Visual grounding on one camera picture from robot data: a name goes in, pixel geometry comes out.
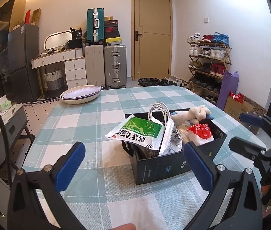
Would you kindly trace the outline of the person's left hand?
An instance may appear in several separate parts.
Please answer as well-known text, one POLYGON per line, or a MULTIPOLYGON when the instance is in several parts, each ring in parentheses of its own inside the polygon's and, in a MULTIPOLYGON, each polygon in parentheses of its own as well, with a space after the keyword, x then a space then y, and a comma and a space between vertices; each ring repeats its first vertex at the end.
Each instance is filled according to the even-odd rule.
POLYGON ((128 223, 118 227, 114 227, 110 230, 136 230, 136 226, 132 223, 128 223))

